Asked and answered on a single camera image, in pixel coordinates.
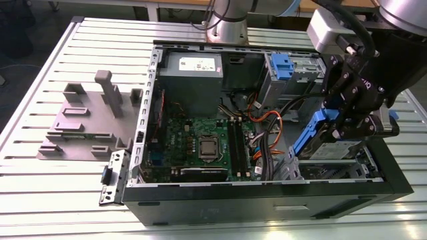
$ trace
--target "black connector cable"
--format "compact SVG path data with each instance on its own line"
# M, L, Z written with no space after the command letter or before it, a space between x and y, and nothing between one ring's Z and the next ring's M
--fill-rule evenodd
M355 32L355 35L363 43L360 49L360 55L366 58L375 57L375 43L372 36L362 25L356 16L334 0L311 0L314 3L324 7L332 14L338 14L343 23L351 27L351 30Z
M215 27L220 24L220 22L224 20L224 17L226 17L226 15L227 15L227 13L228 13L231 1L232 1L232 0L228 0L226 11L224 11L223 15L220 16L218 22L216 22L212 26L200 28L200 27L198 27L198 26L191 22L192 27L194 27L195 29L200 30L200 31L207 31L207 30L211 30L212 28L215 28ZM211 21L211 17L212 17L212 14L214 14L215 0L214 0L214 4L212 4L212 2L210 1L210 4L208 4L208 6L207 6L207 11L210 10L210 6L212 6L212 11L211 11L211 13L210 13L208 19L206 20L206 24L210 24L210 21Z
M287 114L287 112L291 110L291 108L296 104L299 104L303 100L312 98L312 97L324 97L324 94L320 92L316 92L316 93L308 93L308 94L298 96L291 101L288 101L287 104L280 109L280 112L279 112L280 116ZM268 146L268 135L274 129L276 122L278 122L278 118L272 119L272 121L270 122L270 125L267 127L267 130L264 131L262 139L259 141L259 148L260 148L260 155L262 155L262 175L260 175L262 181L274 180L274 158L272 158L272 153L270 151L270 146Z

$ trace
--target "slotted metal table surface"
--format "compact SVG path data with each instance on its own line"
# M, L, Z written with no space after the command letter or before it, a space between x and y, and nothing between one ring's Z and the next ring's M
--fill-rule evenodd
M427 115L410 91L386 142L415 193L339 219L146 227L127 207L99 207L104 162L36 159L67 83L102 91L111 70L122 92L144 88L154 40L204 42L188 24L86 18L72 22L0 135L0 236L55 239L427 239ZM304 32L248 30L251 45L311 49Z

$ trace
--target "motherboard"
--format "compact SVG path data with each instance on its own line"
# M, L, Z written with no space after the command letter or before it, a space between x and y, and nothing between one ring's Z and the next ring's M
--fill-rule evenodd
M242 119L170 118L164 148L150 151L144 180L172 182L256 181L247 143L255 126Z

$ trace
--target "white label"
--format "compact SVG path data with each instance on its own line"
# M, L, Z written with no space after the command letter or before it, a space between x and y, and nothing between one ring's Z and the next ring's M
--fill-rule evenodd
M258 101L255 101L254 106L259 109L262 107L262 104Z
M326 142L315 151L310 159L342 159L350 152L348 148L359 143L359 141L338 141L334 143Z
M256 174L263 174L263 168L256 166L255 167L255 171L254 171Z
M179 70L215 72L215 58L182 57L179 59Z

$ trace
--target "cable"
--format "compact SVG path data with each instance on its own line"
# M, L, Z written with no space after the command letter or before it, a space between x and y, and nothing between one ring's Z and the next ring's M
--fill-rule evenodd
M300 95L299 97L294 98L291 101L287 102L287 104L283 106L280 109L279 115L283 116L288 110L298 104L300 103L304 99L311 98L311 97L322 97L324 94L323 93L308 93L304 95ZM274 126L276 124L276 118L271 121L267 130L263 132L263 137L259 142L259 147L260 147L260 156L263 160L263 169L262 169L262 179L264 178L267 181L268 179L274 179L272 172L274 172L274 159L272 159L272 153L268 150L268 135L271 130L274 129Z
M338 14L340 16L340 20L346 25L350 26L351 30L355 32L355 35L359 37L363 48L362 55L367 58L375 57L375 43L368 30L362 25L356 16L346 9L343 6L335 2L334 0L311 0L314 3L319 4L324 7L332 14Z
M154 141L154 139L156 137L159 126L160 126L160 123L162 123L164 106L166 106L166 91L163 90L162 91L162 107L160 107L160 112L159 112L159 117L158 117L158 124L155 126L154 134L152 134L152 137L151 137L151 142Z
M215 28L220 24L220 22L224 20L224 17L226 17L226 15L228 13L230 5L231 5L231 0L228 0L227 8L226 8L226 11L224 11L223 15L220 16L218 22L212 26L206 27L206 28L200 28L196 25L194 25L194 23L191 22L192 27L195 29L200 30L200 31L207 31L207 30L211 30L212 28Z
M219 104L218 108L231 117L242 117L240 113L232 112L224 104Z

